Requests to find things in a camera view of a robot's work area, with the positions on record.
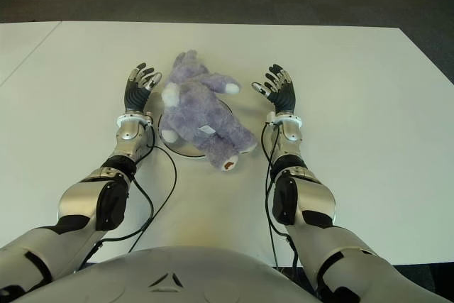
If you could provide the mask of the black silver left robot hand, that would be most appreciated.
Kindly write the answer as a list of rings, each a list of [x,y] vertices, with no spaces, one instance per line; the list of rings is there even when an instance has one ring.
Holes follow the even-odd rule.
[[[126,112],[143,112],[152,90],[158,85],[162,73],[145,62],[137,65],[129,74],[123,96]]]

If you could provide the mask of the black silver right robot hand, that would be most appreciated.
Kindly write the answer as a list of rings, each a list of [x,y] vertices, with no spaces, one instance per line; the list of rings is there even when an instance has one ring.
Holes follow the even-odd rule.
[[[265,82],[253,82],[252,88],[275,106],[276,113],[294,113],[296,96],[289,73],[280,65],[273,64],[265,74]]]

